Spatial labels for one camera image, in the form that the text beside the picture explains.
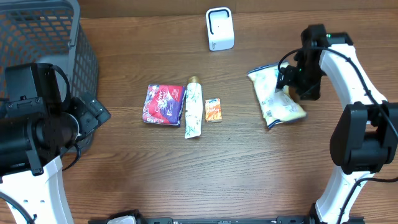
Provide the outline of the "yellow snack bag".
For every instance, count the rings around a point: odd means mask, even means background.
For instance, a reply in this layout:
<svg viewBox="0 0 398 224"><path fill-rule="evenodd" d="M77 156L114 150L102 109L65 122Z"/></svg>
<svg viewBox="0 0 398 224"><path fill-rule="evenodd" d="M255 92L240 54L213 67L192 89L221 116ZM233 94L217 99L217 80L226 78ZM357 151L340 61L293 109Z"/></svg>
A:
<svg viewBox="0 0 398 224"><path fill-rule="evenodd" d="M268 129L307 117L307 112L290 97L288 86L277 88L278 77L278 63L263 65L248 72Z"/></svg>

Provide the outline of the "orange small snack pack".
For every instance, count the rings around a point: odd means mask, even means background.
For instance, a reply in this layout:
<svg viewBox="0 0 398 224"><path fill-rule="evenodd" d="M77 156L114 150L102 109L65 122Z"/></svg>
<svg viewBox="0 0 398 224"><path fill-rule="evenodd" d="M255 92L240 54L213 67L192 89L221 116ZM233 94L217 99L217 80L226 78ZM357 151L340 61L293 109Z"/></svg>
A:
<svg viewBox="0 0 398 224"><path fill-rule="evenodd" d="M221 100L219 98L205 101L205 120L207 123L222 122Z"/></svg>

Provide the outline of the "white tube gold cap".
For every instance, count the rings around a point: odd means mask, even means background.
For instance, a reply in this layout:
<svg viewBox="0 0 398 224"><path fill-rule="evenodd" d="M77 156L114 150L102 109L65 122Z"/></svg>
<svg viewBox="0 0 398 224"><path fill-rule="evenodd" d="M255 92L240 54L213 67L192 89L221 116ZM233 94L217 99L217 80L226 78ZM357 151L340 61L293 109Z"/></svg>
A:
<svg viewBox="0 0 398 224"><path fill-rule="evenodd" d="M188 79L185 101L185 139L199 137L203 117L203 94L200 79L196 76Z"/></svg>

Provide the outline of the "purple red snack pack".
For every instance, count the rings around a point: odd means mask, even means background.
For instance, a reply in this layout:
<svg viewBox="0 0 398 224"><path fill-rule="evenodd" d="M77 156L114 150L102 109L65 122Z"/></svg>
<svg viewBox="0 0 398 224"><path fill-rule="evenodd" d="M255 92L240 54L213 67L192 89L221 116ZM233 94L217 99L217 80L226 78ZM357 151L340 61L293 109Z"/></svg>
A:
<svg viewBox="0 0 398 224"><path fill-rule="evenodd" d="M142 111L143 122L179 127L185 94L185 86L148 85Z"/></svg>

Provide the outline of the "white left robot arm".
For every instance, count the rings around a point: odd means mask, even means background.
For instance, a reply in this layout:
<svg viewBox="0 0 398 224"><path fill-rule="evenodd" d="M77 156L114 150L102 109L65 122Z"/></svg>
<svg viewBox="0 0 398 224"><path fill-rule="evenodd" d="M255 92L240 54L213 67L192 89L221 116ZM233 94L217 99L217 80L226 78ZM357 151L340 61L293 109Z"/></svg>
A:
<svg viewBox="0 0 398 224"><path fill-rule="evenodd" d="M1 119L1 199L17 223L73 223L63 185L62 156L110 119L109 111L88 91L60 96L50 63L5 69L9 101Z"/></svg>

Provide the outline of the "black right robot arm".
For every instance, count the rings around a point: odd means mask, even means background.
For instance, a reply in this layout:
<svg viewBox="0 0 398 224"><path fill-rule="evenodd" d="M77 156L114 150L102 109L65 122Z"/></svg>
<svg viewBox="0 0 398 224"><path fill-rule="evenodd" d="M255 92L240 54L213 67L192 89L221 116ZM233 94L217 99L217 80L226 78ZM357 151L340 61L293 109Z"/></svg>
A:
<svg viewBox="0 0 398 224"><path fill-rule="evenodd" d="M350 210L368 182L390 164L397 149L397 103L389 102L362 68L351 37L328 33L325 26L308 26L301 33L302 47L291 51L296 66L278 66L277 88L291 86L300 99L317 100L320 82L331 81L343 113L330 139L334 163L322 196L302 217L280 217L279 223L364 223Z"/></svg>

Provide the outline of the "white barcode scanner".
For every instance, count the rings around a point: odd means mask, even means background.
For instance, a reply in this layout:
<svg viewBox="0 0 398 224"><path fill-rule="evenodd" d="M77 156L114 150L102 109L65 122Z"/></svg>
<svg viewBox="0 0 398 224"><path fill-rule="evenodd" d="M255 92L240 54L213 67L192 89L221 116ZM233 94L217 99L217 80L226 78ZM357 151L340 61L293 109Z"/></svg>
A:
<svg viewBox="0 0 398 224"><path fill-rule="evenodd" d="M234 27L231 10L216 7L207 10L206 28L211 51L228 50L234 47Z"/></svg>

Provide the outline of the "dark grey plastic basket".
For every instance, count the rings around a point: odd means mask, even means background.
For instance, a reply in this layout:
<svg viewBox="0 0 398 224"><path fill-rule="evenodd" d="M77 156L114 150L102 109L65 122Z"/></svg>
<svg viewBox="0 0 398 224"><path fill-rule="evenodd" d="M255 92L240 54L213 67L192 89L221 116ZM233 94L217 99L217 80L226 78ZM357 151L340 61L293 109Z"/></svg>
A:
<svg viewBox="0 0 398 224"><path fill-rule="evenodd" d="M80 24L77 0L1 1L1 70L26 63L51 63L60 67L62 97L84 103L96 100L99 64Z"/></svg>

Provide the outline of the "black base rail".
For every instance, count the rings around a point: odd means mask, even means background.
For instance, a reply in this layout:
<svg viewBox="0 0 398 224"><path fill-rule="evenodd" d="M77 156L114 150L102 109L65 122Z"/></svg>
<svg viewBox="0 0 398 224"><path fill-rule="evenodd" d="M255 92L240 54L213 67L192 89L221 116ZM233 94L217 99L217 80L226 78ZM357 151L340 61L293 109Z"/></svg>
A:
<svg viewBox="0 0 398 224"><path fill-rule="evenodd" d="M173 219L170 217L144 217L138 210L116 213L105 219L95 218L88 224L136 223L136 224L316 224L321 223L315 215L278 216L276 218L213 218Z"/></svg>

